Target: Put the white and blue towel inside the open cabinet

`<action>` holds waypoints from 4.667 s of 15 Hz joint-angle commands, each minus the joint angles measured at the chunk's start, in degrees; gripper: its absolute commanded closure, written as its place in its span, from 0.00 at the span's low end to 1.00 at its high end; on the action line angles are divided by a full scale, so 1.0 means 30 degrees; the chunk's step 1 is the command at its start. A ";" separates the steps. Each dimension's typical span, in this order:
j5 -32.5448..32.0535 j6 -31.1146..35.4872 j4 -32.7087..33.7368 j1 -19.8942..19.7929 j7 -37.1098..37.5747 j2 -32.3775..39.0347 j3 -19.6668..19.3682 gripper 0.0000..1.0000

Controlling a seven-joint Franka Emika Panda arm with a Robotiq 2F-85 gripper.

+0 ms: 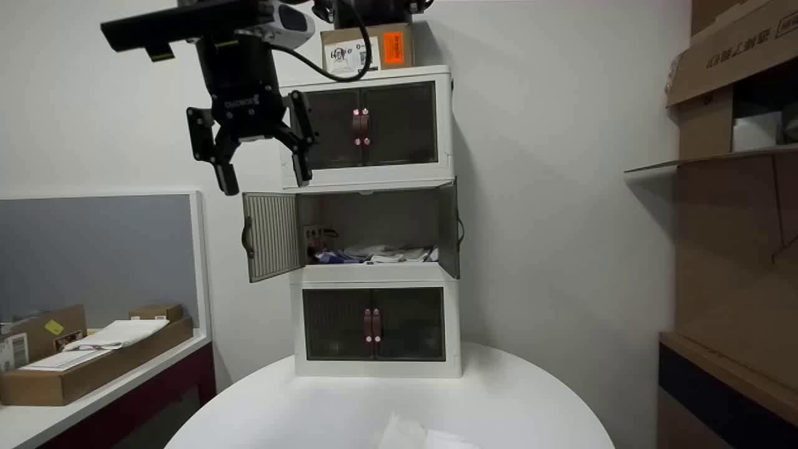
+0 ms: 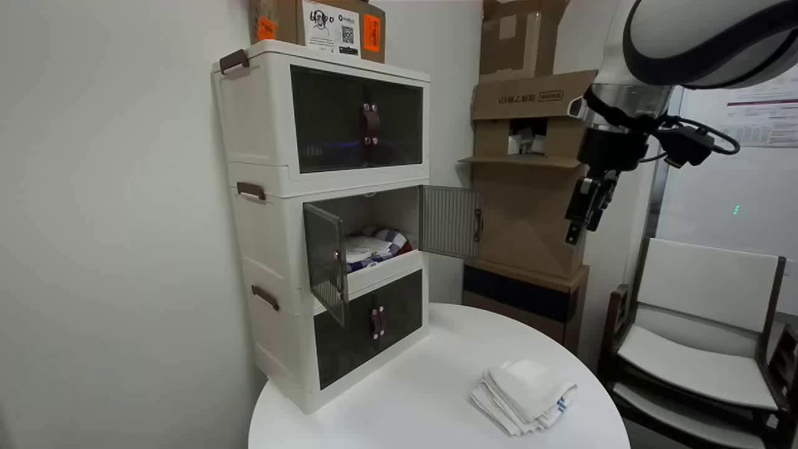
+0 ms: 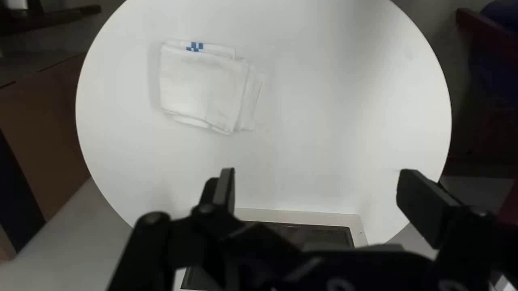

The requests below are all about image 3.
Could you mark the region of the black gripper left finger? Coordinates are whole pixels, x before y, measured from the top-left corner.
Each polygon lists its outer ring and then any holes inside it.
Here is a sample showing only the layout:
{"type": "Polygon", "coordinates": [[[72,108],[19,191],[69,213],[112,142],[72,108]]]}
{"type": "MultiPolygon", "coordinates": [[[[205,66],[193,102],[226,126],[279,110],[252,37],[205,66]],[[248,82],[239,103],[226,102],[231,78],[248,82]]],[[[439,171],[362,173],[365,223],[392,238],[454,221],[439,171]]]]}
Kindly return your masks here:
{"type": "Polygon", "coordinates": [[[205,184],[200,204],[195,207],[200,215],[235,213],[235,170],[224,168],[219,176],[210,178],[205,184]]]}

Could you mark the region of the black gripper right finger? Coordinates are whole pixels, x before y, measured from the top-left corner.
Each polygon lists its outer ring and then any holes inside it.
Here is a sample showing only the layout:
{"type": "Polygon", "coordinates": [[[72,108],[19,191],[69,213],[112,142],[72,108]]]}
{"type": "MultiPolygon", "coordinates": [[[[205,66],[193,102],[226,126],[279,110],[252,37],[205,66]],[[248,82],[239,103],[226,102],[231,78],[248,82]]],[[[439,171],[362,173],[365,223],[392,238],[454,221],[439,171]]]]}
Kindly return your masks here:
{"type": "Polygon", "coordinates": [[[488,212],[464,204],[418,170],[404,168],[401,171],[397,205],[435,249],[441,249],[460,233],[477,234],[491,225],[488,212]]]}

